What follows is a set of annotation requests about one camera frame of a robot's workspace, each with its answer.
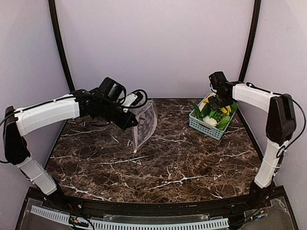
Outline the yellow toy banana bunch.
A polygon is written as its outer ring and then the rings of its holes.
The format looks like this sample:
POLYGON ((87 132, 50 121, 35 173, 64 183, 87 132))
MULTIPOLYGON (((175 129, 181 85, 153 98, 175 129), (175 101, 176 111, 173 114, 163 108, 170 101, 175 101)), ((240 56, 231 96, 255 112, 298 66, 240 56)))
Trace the yellow toy banana bunch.
MULTIPOLYGON (((203 101, 204 104, 208 104, 209 103, 209 98, 210 97, 213 97, 214 94, 209 94, 203 101)), ((219 110, 224 114, 224 115, 230 115, 231 113, 231 107, 228 105, 226 107, 222 107, 222 108, 219 108, 219 110)))

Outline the clear zip top bag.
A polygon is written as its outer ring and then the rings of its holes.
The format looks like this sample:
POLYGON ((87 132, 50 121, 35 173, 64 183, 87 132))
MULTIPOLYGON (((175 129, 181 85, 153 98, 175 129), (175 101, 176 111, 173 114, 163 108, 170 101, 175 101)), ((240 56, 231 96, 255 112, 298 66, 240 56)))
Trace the clear zip top bag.
POLYGON ((132 128, 133 152, 136 153, 153 135, 157 127, 158 112, 153 100, 148 100, 141 108, 131 109, 138 125, 132 128))

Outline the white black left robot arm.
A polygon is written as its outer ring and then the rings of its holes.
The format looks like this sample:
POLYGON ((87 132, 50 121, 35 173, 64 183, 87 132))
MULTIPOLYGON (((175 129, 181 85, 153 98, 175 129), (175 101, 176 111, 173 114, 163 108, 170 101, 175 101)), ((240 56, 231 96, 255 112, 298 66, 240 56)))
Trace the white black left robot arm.
POLYGON ((106 77, 99 87, 80 89, 60 98, 25 108, 5 111, 3 125, 4 163, 17 166, 45 195, 59 190, 55 180, 32 156, 24 139, 29 133, 57 123, 83 116, 103 118, 125 130, 138 124, 131 108, 145 98, 141 91, 126 93, 124 86, 106 77))

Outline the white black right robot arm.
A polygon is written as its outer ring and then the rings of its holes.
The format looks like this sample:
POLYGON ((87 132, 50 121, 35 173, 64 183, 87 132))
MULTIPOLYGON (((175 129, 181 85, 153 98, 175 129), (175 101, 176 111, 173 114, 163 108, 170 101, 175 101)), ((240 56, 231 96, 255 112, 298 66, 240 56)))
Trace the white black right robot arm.
POLYGON ((209 76, 214 96, 209 98, 213 110, 238 102, 254 109, 260 118, 263 140, 266 147, 263 152, 260 168, 249 187, 246 204, 251 208, 260 207, 268 200, 273 180, 282 166, 288 148, 300 138, 293 136, 296 127, 295 107, 306 117, 301 105, 287 93, 271 92, 240 81, 228 81, 223 72, 214 72, 209 76))

